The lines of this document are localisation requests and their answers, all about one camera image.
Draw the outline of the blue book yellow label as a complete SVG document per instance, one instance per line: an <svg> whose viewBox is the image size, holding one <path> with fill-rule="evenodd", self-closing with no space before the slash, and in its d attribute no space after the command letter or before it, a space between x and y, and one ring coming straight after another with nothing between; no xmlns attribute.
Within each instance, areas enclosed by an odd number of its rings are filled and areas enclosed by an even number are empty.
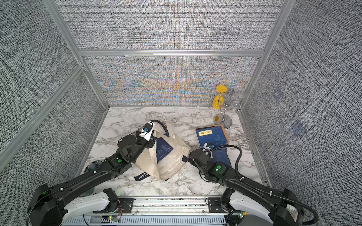
<svg viewBox="0 0 362 226"><path fill-rule="evenodd" d="M231 167L231 162L227 154L227 148L223 147L217 150L212 151L212 161L214 163L221 162L229 167Z"/></svg>
<svg viewBox="0 0 362 226"><path fill-rule="evenodd" d="M200 147L203 147L205 143L211 143L216 147L230 143L225 128L222 125L196 128L195 132Z"/></svg>

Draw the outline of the cream canvas tote bag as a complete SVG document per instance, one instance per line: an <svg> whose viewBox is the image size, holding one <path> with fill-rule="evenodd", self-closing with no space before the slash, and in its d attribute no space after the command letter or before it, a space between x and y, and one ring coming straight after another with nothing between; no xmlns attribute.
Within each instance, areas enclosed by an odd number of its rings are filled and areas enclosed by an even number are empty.
<svg viewBox="0 0 362 226"><path fill-rule="evenodd" d="M171 123L151 120L153 125L153 147L146 148L137 158L135 164L158 180L168 180L188 161L191 151L173 130Z"/></svg>

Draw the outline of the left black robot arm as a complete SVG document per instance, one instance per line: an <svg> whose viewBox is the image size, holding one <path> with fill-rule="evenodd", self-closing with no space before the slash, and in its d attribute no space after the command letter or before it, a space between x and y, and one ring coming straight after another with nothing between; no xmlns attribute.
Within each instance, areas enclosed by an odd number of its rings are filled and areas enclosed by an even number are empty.
<svg viewBox="0 0 362 226"><path fill-rule="evenodd" d="M63 217L70 211L66 206L95 186L112 180L128 171L146 149L154 146L156 137L147 135L128 135L118 142L117 151L101 165L66 182L49 186L43 184L36 188L26 209L26 225L59 226Z"/></svg>

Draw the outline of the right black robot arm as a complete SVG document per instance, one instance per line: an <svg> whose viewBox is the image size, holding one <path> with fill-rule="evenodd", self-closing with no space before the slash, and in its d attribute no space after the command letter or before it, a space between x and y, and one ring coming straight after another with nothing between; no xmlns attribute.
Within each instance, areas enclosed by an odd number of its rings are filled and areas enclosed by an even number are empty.
<svg viewBox="0 0 362 226"><path fill-rule="evenodd" d="M318 213L290 190L279 191L259 184L239 174L237 167L213 162L202 149L192 151L189 162L203 173L206 181L226 187L220 203L230 216L241 211L273 226L310 226L319 221Z"/></svg>

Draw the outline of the blue book stack in bag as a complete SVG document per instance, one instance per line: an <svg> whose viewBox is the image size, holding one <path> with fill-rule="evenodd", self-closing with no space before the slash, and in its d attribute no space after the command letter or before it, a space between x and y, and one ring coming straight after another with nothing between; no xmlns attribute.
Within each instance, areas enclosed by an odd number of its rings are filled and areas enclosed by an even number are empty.
<svg viewBox="0 0 362 226"><path fill-rule="evenodd" d="M173 151L173 147L162 137L156 139L156 160L160 163L167 155Z"/></svg>

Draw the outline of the dark round cup cluster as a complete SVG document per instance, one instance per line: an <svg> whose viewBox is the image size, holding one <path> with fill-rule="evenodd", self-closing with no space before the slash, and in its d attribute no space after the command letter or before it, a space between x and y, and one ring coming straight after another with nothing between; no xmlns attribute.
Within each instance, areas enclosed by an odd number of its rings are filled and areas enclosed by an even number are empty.
<svg viewBox="0 0 362 226"><path fill-rule="evenodd" d="M97 167L99 167L100 165L102 165L102 161L97 160L97 161L93 161L91 162L89 165L86 166L84 173L88 172L88 171L94 171Z"/></svg>

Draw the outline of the yellow wine glass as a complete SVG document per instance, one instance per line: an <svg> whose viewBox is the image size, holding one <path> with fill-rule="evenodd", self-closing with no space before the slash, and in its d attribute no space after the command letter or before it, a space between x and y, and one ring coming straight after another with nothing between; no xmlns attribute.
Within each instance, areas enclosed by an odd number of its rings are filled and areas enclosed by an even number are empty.
<svg viewBox="0 0 362 226"><path fill-rule="evenodd" d="M218 95L214 98L212 107L220 110L224 106L224 94L228 91L228 89L224 85L219 85L216 90Z"/></svg>

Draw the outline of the clear wine glass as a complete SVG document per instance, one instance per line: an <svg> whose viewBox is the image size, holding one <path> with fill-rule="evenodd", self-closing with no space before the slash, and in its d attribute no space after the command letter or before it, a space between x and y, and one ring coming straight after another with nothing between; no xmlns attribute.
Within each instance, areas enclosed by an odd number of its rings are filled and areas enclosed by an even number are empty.
<svg viewBox="0 0 362 226"><path fill-rule="evenodd" d="M244 91L237 91L234 95L233 102L232 102L232 112L237 114L241 110L241 102L245 97Z"/></svg>

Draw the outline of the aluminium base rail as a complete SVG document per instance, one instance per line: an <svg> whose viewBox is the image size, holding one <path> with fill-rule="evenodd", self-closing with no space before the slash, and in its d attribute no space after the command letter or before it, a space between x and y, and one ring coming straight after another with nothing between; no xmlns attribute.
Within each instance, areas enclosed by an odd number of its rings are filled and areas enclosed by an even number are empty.
<svg viewBox="0 0 362 226"><path fill-rule="evenodd" d="M122 211L86 213L64 226L236 226L247 215L225 211L221 196L122 196Z"/></svg>

